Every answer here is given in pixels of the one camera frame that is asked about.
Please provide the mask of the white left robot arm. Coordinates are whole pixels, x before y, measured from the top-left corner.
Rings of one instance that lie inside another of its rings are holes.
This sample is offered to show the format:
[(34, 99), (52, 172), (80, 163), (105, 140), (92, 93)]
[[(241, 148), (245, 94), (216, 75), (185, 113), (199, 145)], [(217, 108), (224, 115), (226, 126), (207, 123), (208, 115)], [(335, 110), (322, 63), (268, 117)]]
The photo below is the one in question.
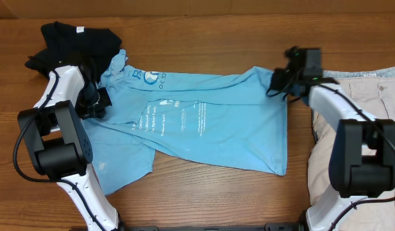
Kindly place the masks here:
[(106, 89), (96, 85), (95, 62), (81, 55), (53, 65), (30, 59), (47, 69), (49, 83), (35, 106), (17, 116), (21, 132), (13, 149), (16, 172), (30, 182), (60, 186), (87, 230), (124, 230), (98, 182), (93, 147), (81, 123), (104, 117), (112, 104)]

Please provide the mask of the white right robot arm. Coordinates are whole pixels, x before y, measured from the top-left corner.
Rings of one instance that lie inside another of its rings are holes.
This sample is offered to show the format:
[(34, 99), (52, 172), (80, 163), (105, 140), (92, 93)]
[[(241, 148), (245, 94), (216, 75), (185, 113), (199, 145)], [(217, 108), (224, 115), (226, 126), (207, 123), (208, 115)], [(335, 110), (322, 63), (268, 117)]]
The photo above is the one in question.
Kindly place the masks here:
[(294, 96), (318, 111), (335, 130), (328, 164), (330, 184), (297, 223), (267, 223), (266, 230), (337, 229), (350, 211), (395, 189), (395, 122), (378, 119), (347, 96), (340, 83), (323, 75), (321, 50), (294, 46), (284, 52), (288, 64), (276, 68), (267, 97)]

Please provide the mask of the light blue printed t-shirt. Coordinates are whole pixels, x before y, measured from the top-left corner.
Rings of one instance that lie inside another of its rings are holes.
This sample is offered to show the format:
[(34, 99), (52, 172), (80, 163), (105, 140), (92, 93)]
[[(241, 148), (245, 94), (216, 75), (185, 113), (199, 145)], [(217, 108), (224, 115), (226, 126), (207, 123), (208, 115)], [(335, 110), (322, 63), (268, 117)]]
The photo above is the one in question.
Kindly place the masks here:
[(284, 175), (287, 104), (269, 98), (272, 71), (242, 74), (165, 73), (127, 64), (125, 50), (101, 75), (112, 100), (101, 119), (83, 126), (105, 194), (152, 172), (155, 153)]

